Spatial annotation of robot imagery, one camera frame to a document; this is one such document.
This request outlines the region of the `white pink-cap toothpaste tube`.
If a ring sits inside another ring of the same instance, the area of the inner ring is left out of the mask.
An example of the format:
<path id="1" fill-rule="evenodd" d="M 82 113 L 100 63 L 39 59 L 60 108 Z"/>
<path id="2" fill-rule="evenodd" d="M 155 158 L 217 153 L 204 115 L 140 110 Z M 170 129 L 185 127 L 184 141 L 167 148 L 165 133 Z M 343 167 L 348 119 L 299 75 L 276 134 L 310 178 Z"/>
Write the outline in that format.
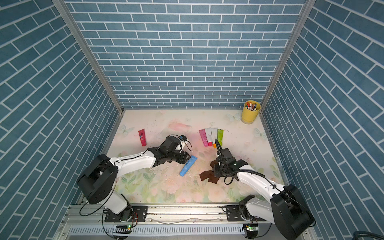
<path id="1" fill-rule="evenodd" d="M 205 128 L 205 133 L 207 137 L 208 146 L 213 146 L 213 137 L 212 137 L 212 129 L 211 128 Z"/>

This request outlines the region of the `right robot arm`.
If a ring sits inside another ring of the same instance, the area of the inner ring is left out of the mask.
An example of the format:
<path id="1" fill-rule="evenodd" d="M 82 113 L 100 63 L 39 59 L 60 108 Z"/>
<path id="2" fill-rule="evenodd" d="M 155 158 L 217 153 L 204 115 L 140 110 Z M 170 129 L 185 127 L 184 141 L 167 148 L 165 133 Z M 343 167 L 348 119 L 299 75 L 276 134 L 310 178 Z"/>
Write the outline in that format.
<path id="1" fill-rule="evenodd" d="M 233 178 L 251 187 L 265 199 L 261 201 L 249 195 L 239 202 L 239 210 L 245 220 L 260 217 L 274 224 L 287 240 L 295 240 L 316 224 L 304 197 L 294 185 L 285 186 L 268 179 L 244 160 L 236 160 L 229 149 L 222 149 L 219 145 L 217 161 L 213 167 L 215 177 Z"/>

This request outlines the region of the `blue toothpaste tube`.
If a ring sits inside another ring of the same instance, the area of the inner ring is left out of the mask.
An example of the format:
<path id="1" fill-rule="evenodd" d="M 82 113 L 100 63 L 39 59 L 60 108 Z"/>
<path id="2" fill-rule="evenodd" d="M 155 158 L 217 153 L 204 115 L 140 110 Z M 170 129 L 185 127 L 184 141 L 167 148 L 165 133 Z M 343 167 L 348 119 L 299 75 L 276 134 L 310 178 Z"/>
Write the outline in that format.
<path id="1" fill-rule="evenodd" d="M 188 170 L 192 167 L 192 165 L 196 162 L 198 158 L 195 156 L 191 156 L 191 158 L 185 163 L 183 169 L 180 172 L 180 176 L 184 177 Z"/>

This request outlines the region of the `magenta toothpaste tube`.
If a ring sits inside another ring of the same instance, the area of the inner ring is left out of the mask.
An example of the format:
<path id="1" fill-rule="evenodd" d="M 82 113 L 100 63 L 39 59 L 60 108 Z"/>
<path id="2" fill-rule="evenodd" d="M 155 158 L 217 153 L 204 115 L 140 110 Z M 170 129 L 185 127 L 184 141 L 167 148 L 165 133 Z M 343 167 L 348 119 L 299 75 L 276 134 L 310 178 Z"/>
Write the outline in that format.
<path id="1" fill-rule="evenodd" d="M 208 147 L 209 146 L 209 143 L 208 143 L 208 139 L 207 139 L 207 135 L 206 135 L 206 131 L 205 129 L 201 129 L 199 130 L 199 134 L 200 134 L 200 137 L 202 139 L 202 142 L 203 142 L 203 145 L 205 147 Z"/>

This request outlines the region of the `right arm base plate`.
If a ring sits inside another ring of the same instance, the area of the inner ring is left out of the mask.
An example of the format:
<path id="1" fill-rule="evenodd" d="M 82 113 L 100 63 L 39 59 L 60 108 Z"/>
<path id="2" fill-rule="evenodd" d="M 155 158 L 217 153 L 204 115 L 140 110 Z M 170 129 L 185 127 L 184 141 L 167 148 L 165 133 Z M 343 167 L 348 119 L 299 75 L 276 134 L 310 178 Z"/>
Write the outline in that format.
<path id="1" fill-rule="evenodd" d="M 266 222 L 267 220 L 261 218 L 260 210 L 264 211 L 262 207 L 251 206 L 248 209 L 243 205 L 226 205 L 222 207 L 222 210 L 225 212 L 228 222 L 251 222 L 251 221 L 262 221 Z"/>

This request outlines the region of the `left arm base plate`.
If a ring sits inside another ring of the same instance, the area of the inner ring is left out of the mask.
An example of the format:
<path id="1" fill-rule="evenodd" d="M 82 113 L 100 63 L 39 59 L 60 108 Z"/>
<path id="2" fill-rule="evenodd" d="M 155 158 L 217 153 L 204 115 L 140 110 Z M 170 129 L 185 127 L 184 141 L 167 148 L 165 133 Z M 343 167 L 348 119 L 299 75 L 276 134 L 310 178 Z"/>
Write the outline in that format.
<path id="1" fill-rule="evenodd" d="M 115 214 L 111 210 L 105 210 L 105 222 L 123 223 L 123 222 L 145 222 L 148 213 L 148 206 L 128 206 L 121 213 Z"/>

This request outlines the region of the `brown cloth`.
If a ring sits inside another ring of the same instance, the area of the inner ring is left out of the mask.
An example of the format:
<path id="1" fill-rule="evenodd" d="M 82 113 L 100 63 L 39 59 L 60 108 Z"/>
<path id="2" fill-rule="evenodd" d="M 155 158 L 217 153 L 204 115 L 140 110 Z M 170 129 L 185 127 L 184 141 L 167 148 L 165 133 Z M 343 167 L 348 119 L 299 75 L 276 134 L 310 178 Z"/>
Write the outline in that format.
<path id="1" fill-rule="evenodd" d="M 210 183 L 217 184 L 217 182 L 219 181 L 220 178 L 216 177 L 214 175 L 213 169 L 214 169 L 214 167 L 216 165 L 218 165 L 218 163 L 219 162 L 217 160 L 212 161 L 210 163 L 210 166 L 212 167 L 212 170 L 208 170 L 208 171 L 204 171 L 204 172 L 200 173 L 201 181 L 208 180 L 208 182 L 210 182 Z"/>

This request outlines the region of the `white orange-cap toothpaste tube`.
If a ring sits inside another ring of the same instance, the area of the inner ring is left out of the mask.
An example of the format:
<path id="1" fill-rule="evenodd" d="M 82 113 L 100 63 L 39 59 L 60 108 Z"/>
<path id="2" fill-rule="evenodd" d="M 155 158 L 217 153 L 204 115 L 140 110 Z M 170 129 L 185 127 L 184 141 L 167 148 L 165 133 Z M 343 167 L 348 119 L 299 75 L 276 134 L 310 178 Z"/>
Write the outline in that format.
<path id="1" fill-rule="evenodd" d="M 216 139 L 218 137 L 218 128 L 211 128 L 211 134 L 212 134 L 213 147 L 216 148 L 217 147 Z"/>

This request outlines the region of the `green toothpaste tube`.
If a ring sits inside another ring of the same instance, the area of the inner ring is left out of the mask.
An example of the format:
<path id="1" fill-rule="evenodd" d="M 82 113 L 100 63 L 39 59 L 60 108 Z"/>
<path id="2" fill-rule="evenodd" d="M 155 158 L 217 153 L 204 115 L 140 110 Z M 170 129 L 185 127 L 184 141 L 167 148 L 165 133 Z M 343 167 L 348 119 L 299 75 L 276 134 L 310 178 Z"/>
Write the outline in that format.
<path id="1" fill-rule="evenodd" d="M 223 136 L 224 136 L 224 130 L 218 129 L 217 130 L 217 139 L 218 139 L 218 142 L 220 143 L 221 146 L 223 145 Z"/>

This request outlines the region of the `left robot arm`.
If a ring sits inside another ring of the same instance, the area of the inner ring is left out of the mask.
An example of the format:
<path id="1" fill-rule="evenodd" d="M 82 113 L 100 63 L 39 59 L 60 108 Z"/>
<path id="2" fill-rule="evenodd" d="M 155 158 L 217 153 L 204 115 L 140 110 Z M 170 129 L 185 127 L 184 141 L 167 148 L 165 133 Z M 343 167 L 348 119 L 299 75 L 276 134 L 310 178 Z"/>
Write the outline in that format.
<path id="1" fill-rule="evenodd" d="M 105 200 L 105 207 L 116 215 L 129 213 L 129 201 L 115 192 L 118 178 L 125 174 L 154 168 L 165 162 L 185 164 L 191 155 L 183 150 L 187 145 L 186 136 L 169 135 L 158 147 L 148 148 L 142 153 L 109 158 L 105 154 L 93 159 L 77 179 L 77 185 L 89 204 Z"/>

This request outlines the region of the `red toothpaste tube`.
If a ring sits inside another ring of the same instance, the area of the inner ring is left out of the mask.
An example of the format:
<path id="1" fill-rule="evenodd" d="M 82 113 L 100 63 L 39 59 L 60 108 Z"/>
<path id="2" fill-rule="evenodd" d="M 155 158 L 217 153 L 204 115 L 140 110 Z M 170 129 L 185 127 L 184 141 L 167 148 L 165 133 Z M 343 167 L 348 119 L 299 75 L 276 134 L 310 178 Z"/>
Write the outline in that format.
<path id="1" fill-rule="evenodd" d="M 138 133 L 139 133 L 141 145 L 142 147 L 145 147 L 147 145 L 145 129 L 139 130 Z"/>

